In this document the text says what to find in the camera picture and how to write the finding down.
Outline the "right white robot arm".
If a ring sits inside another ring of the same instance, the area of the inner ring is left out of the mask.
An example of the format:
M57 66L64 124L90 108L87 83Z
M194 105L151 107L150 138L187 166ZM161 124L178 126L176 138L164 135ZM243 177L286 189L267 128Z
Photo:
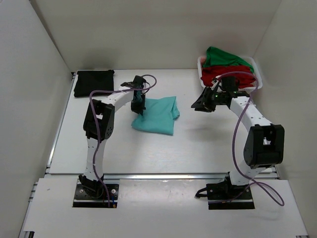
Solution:
M235 170L228 172L222 181L207 184L196 193L196 197L203 197L206 191L209 199L228 202L241 196L260 172L282 163L285 130L282 125L267 120L245 91L217 91L206 87L191 107L199 112L211 113L217 106L227 106L238 117L236 128L242 124L248 132L243 161L238 164L236 160L235 129L232 138Z

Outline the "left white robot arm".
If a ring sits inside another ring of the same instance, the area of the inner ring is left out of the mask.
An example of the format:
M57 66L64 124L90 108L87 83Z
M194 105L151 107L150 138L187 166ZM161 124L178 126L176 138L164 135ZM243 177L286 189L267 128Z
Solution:
M91 198L99 199L103 195L109 198L109 190L104 183L103 160L106 142L114 130L115 113L131 103L131 111L142 115L145 110L145 94L143 90L120 87L104 100L90 99L83 124L88 144L87 160L79 181Z

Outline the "teal t shirt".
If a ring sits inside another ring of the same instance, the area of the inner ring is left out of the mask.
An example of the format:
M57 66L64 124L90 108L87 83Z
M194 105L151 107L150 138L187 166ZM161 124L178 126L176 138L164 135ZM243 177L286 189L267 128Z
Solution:
M174 134L174 122L179 118L176 96L146 99L143 115L131 123L133 129L165 135Z

